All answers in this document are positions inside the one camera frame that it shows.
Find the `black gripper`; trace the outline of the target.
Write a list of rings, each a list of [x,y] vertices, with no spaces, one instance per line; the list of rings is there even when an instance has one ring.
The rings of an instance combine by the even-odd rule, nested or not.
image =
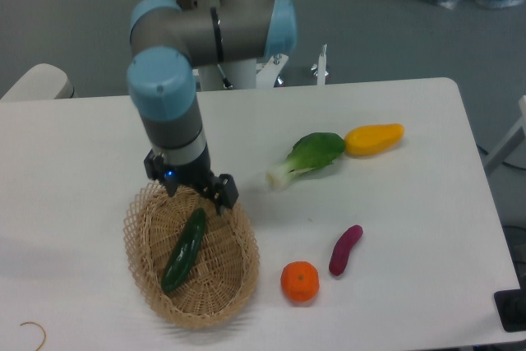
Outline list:
[[[230,174],[213,174],[210,169],[210,154],[205,148],[187,164],[168,164],[161,155],[152,150],[144,159],[148,179],[162,185],[169,197],[174,197],[180,186],[189,187],[211,201],[217,215],[231,210],[238,200],[238,188]]]

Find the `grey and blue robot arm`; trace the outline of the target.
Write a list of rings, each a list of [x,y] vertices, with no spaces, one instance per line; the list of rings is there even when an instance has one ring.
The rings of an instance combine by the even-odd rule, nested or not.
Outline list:
[[[127,86],[151,144],[145,171],[173,196],[190,187],[218,212],[234,207],[232,176],[215,175],[193,72],[288,54],[297,43],[291,0],[219,0],[184,9],[173,0],[143,0],[131,14]]]

